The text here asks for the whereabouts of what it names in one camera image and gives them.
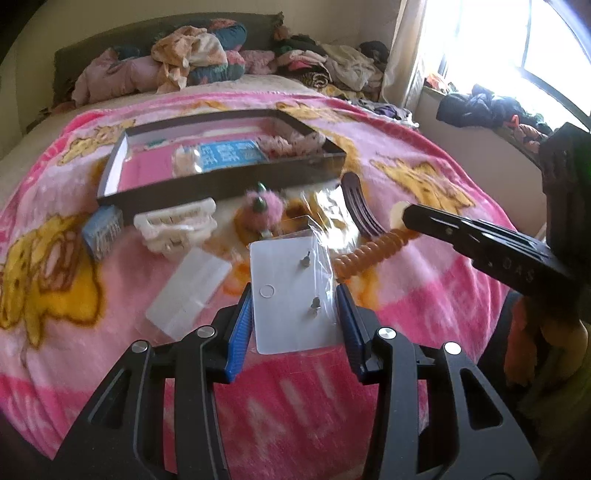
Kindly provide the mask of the white earring card in bag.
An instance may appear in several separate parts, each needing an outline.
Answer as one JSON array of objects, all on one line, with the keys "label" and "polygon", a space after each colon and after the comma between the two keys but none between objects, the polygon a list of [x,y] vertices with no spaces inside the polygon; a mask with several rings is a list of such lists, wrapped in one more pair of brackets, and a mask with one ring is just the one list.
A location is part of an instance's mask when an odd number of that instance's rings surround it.
[{"label": "white earring card in bag", "polygon": [[342,343],[328,249],[315,234],[249,246],[256,351],[262,355]]}]

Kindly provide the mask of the dark teal floral pillow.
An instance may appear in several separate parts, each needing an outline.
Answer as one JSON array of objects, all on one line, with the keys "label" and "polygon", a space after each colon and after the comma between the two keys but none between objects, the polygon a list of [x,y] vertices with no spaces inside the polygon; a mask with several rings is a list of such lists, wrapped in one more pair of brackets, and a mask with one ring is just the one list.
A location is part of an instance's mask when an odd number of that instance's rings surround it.
[{"label": "dark teal floral pillow", "polygon": [[245,59],[239,54],[247,39],[245,25],[232,19],[211,19],[206,29],[221,43],[226,56],[223,65],[196,67],[187,77],[187,85],[204,85],[217,82],[235,81],[245,73]]}]

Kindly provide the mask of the pink bear print blanket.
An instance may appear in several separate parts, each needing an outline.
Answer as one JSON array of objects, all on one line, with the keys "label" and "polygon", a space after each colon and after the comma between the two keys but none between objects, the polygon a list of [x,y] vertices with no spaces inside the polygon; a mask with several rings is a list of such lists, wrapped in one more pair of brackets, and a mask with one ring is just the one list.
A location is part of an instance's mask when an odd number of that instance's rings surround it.
[{"label": "pink bear print blanket", "polygon": [[235,479],[359,474],[378,390],[349,367],[335,263],[360,249],[339,178],[386,228],[422,204],[511,222],[416,131],[318,94],[156,96],[36,127],[1,163],[1,412],[53,457],[137,340],[159,346],[252,290],[215,390]]}]

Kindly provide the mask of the shallow dark cardboard box tray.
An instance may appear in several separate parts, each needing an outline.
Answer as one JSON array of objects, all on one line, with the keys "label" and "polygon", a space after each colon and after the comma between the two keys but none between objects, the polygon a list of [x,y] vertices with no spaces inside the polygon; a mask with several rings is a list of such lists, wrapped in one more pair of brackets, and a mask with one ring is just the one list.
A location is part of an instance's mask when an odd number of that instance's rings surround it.
[{"label": "shallow dark cardboard box tray", "polygon": [[314,128],[280,110],[198,114],[129,127],[110,154],[96,193],[125,223],[148,211],[238,197],[263,184],[273,190],[324,183],[341,175],[346,153],[330,139],[315,152],[280,156],[263,138],[297,140]]}]

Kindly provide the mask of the sparkly beige bow hair clip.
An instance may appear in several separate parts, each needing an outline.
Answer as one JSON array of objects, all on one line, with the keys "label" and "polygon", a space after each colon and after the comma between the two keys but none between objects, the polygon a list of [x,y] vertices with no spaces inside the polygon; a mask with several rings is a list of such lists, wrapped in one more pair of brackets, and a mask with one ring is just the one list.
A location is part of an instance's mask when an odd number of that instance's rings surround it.
[{"label": "sparkly beige bow hair clip", "polygon": [[290,138],[281,136],[262,136],[256,140],[260,151],[270,159],[284,157],[302,157],[322,152],[327,137],[318,132],[303,135],[297,132],[290,135]]}]

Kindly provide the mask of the pink folded quilt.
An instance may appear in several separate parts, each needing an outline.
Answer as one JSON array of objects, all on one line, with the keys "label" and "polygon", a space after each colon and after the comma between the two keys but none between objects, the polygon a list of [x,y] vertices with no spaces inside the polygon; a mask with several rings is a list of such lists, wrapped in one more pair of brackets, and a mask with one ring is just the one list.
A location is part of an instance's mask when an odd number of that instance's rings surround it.
[{"label": "pink folded quilt", "polygon": [[150,56],[120,60],[113,48],[106,49],[77,78],[71,100],[77,107],[155,91],[161,64]]}]

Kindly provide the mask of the pink book with blue label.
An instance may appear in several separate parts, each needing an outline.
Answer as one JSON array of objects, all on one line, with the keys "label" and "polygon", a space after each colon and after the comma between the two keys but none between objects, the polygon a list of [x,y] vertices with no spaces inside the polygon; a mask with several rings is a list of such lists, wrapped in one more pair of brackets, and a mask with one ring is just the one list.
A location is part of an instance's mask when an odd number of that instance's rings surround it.
[{"label": "pink book with blue label", "polygon": [[260,151],[256,141],[230,140],[204,144],[168,143],[135,148],[123,162],[118,191],[159,183],[175,178],[172,174],[171,156],[179,146],[195,145],[199,148],[204,173],[213,170],[242,167],[270,162]]}]

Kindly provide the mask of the white claw hair clip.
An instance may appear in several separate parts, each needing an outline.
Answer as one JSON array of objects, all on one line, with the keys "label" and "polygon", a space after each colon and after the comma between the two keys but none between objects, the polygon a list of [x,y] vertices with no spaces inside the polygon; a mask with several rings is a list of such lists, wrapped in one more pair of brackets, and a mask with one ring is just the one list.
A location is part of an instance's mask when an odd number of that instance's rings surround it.
[{"label": "white claw hair clip", "polygon": [[206,198],[174,207],[139,213],[133,226],[152,253],[164,256],[184,254],[211,238],[217,228],[213,215],[216,203]]}]

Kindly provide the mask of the pile of mixed clothes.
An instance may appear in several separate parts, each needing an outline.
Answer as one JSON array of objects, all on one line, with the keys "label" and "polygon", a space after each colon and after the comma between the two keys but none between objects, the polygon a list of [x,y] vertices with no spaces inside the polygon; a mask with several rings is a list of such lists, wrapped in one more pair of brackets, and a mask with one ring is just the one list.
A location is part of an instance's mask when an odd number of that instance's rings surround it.
[{"label": "pile of mixed clothes", "polygon": [[383,71],[377,60],[349,45],[321,44],[307,35],[292,35],[274,41],[276,67],[308,87],[329,84],[352,91],[377,94]]}]

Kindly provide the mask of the clothes basket by bed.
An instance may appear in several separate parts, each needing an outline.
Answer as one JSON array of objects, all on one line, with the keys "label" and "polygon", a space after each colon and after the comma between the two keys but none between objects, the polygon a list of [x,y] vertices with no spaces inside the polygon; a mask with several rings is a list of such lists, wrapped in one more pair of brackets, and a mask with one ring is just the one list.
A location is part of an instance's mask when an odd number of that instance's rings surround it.
[{"label": "clothes basket by bed", "polygon": [[355,104],[356,106],[376,115],[386,117],[408,128],[419,128],[419,124],[413,119],[412,112],[406,108],[398,107],[390,103],[374,102],[367,99],[356,99]]}]

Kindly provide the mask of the dark green bed headboard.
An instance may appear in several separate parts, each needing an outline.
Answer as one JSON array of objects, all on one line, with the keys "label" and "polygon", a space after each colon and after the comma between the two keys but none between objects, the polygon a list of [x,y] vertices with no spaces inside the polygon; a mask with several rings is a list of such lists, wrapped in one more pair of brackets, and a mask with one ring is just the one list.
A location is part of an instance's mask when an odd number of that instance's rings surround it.
[{"label": "dark green bed headboard", "polygon": [[283,25],[284,15],[242,12],[199,12],[179,14],[131,23],[93,35],[54,54],[53,102],[59,104],[70,99],[75,81],[90,62],[104,50],[121,47],[126,53],[146,56],[155,41],[181,26],[221,28],[230,22],[229,32],[222,36],[225,46],[233,45],[245,50],[273,49],[273,33]]}]

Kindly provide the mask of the pearl beige claw hair clip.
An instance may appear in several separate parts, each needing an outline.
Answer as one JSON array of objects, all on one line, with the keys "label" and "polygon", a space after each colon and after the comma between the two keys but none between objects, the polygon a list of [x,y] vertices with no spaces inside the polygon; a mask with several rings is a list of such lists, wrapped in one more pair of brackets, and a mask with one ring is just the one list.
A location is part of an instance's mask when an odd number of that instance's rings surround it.
[{"label": "pearl beige claw hair clip", "polygon": [[179,146],[171,156],[172,174],[175,178],[204,172],[199,148],[195,145]]}]

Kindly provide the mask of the floral beige crumpled cloth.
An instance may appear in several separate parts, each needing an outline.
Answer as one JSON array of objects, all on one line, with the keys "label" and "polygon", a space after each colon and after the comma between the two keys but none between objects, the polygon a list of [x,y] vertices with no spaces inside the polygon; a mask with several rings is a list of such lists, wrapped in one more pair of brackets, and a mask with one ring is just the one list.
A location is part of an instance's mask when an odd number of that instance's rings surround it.
[{"label": "floral beige crumpled cloth", "polygon": [[221,41],[205,28],[193,26],[182,26],[157,40],[151,47],[150,56],[160,64],[158,93],[184,89],[188,75],[197,68],[228,65]]}]

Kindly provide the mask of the dark clothes on windowsill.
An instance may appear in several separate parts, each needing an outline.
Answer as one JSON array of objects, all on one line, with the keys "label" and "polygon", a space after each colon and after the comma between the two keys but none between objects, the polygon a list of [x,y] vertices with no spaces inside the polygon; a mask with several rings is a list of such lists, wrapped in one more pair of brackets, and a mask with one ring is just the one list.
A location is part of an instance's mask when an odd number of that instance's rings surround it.
[{"label": "dark clothes on windowsill", "polygon": [[536,141],[553,133],[541,114],[530,114],[518,100],[497,95],[480,85],[475,85],[470,94],[452,92],[446,95],[440,101],[436,119],[457,128],[496,130],[526,126],[533,130]]}]

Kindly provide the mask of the cream window curtain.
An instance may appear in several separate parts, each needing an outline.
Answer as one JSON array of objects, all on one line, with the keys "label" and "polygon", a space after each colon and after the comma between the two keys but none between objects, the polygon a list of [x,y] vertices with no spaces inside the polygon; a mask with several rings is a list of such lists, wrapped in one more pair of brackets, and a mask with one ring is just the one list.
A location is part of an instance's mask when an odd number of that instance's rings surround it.
[{"label": "cream window curtain", "polygon": [[419,103],[430,63],[436,1],[401,1],[390,56],[384,73],[381,98],[414,111]]}]

